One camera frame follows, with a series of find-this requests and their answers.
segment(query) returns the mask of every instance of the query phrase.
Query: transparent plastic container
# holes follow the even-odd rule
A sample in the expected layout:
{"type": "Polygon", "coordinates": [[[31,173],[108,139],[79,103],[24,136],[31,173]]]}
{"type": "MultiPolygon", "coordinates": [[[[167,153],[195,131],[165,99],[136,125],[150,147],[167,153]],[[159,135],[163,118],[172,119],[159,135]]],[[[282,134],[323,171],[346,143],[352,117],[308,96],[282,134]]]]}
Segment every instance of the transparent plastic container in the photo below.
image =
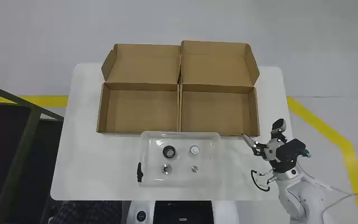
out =
{"type": "Polygon", "coordinates": [[[216,187],[221,181],[221,148],[218,133],[151,132],[142,133],[142,182],[140,186],[216,187]],[[174,158],[165,158],[163,149],[173,146],[174,158]],[[164,164],[171,171],[163,172],[164,164]]]}

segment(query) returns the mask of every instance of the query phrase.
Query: yellow floor line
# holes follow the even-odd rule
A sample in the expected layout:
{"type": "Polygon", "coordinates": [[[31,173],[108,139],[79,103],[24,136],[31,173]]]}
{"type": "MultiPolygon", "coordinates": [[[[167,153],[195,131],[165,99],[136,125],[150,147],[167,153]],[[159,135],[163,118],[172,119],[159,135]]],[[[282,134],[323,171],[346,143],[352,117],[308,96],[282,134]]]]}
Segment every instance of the yellow floor line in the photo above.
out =
{"type": "Polygon", "coordinates": [[[358,160],[354,153],[353,144],[292,97],[287,97],[287,104],[289,109],[297,116],[341,149],[353,192],[358,193],[358,160]]]}
{"type": "MultiPolygon", "coordinates": [[[[63,108],[67,105],[68,96],[20,96],[21,98],[42,107],[63,108]]],[[[11,102],[0,97],[0,102],[11,102]]],[[[287,97],[289,109],[297,116],[306,121],[323,136],[337,145],[343,154],[347,172],[350,178],[351,186],[354,193],[358,193],[358,159],[354,153],[353,144],[346,140],[336,130],[327,125],[319,117],[311,113],[292,97],[287,97]]]]}
{"type": "MultiPolygon", "coordinates": [[[[19,96],[33,104],[44,108],[65,108],[68,96],[19,96]]],[[[11,102],[0,97],[0,102],[11,102]]]]}

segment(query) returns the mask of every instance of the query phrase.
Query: white bottle cap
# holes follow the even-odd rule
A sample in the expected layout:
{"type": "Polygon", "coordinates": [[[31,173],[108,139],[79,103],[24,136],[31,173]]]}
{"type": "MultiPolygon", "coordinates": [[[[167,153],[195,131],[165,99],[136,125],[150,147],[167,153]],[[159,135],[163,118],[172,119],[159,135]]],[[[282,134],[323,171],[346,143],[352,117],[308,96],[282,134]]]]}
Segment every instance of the white bottle cap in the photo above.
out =
{"type": "Polygon", "coordinates": [[[193,155],[197,155],[199,154],[200,150],[199,150],[199,147],[198,146],[192,146],[190,147],[190,153],[193,154],[193,155]]]}

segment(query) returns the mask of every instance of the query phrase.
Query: cardboard box lid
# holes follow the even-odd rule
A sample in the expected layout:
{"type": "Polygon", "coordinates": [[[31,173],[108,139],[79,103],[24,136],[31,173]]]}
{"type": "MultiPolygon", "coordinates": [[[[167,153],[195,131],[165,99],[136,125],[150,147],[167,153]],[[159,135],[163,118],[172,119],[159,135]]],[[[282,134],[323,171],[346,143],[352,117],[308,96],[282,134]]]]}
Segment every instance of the cardboard box lid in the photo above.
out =
{"type": "Polygon", "coordinates": [[[180,46],[115,44],[102,65],[107,83],[176,84],[180,46]]]}
{"type": "Polygon", "coordinates": [[[181,75],[184,85],[252,87],[259,74],[249,44],[182,41],[181,75]]]}

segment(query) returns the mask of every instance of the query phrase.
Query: open cardboard box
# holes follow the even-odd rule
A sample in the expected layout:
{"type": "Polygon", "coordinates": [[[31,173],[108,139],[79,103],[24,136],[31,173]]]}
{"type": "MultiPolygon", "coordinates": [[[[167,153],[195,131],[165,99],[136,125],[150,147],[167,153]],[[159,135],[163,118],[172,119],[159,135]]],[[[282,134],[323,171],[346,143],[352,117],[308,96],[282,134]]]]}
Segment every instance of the open cardboard box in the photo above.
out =
{"type": "Polygon", "coordinates": [[[181,131],[259,136],[258,76],[248,44],[183,41],[181,131]]]}
{"type": "Polygon", "coordinates": [[[116,44],[102,66],[97,132],[179,131],[180,46],[116,44]]]}

